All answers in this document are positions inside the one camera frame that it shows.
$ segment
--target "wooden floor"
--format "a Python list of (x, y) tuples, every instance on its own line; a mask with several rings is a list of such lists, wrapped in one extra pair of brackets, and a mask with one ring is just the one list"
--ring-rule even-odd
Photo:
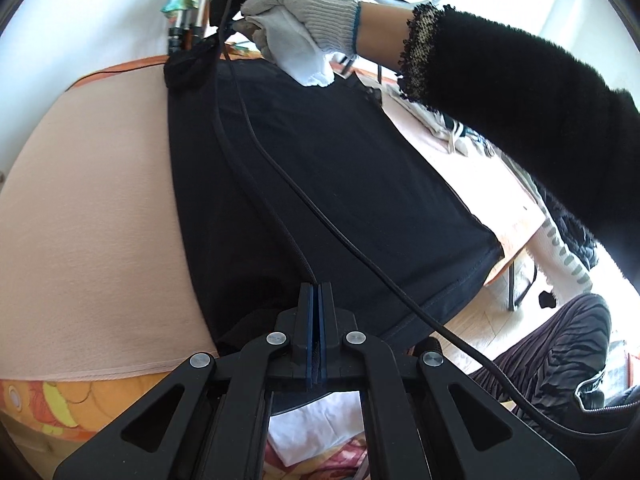
[[(527, 286), (533, 276), (533, 260), (521, 254), (516, 260), (516, 295)], [(508, 273), (504, 272), (480, 293), (447, 327), (487, 357), (493, 359), (521, 338), (535, 330), (555, 313), (555, 309), (540, 308), (538, 295), (542, 290), (551, 290), (546, 277), (538, 273), (536, 282), (516, 312), (507, 309)], [(455, 346), (437, 336), (447, 358), (462, 371), (471, 372), (479, 364)]]

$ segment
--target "black sweater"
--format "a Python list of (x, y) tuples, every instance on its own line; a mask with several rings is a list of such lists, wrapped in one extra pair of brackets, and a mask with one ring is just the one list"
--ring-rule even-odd
[(627, 91), (522, 30), (418, 6), (400, 86), (500, 147), (595, 234), (640, 290), (640, 114)]

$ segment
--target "chair leg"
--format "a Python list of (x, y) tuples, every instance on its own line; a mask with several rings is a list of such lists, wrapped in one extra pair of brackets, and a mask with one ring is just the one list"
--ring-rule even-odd
[(522, 300), (524, 300), (527, 293), (531, 290), (534, 282), (538, 278), (538, 266), (536, 263), (533, 263), (533, 278), (527, 285), (527, 288), (524, 289), (523, 293), (519, 295), (519, 297), (514, 298), (515, 295), (515, 282), (516, 282), (516, 269), (515, 264), (511, 264), (509, 266), (509, 299), (508, 299), (508, 309), (510, 312), (515, 312), (515, 310), (522, 304)]
[(348, 60), (347, 64), (344, 66), (344, 68), (340, 72), (340, 75), (347, 75), (349, 73), (349, 70), (351, 70), (351, 67), (353, 66), (355, 61), (356, 61), (356, 59), (354, 57), (352, 59)]

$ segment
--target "white work glove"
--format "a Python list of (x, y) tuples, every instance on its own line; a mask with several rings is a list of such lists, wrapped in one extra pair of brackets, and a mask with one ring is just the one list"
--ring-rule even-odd
[[(325, 54), (355, 54), (358, 0), (247, 0), (240, 11), (245, 18), (251, 18), (276, 6), (284, 7), (302, 23)], [(250, 38), (265, 58), (271, 57), (264, 30), (256, 30), (255, 25), (246, 20), (235, 22), (234, 29)]]

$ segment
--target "colorful fabric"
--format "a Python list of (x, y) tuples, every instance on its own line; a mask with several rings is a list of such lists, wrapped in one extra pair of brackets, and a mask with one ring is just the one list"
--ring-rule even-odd
[(267, 443), (262, 480), (342, 480), (356, 473), (366, 450), (364, 433), (361, 433), (346, 444), (286, 467)]
[(28, 428), (86, 442), (167, 373), (108, 381), (0, 381), (0, 410)]

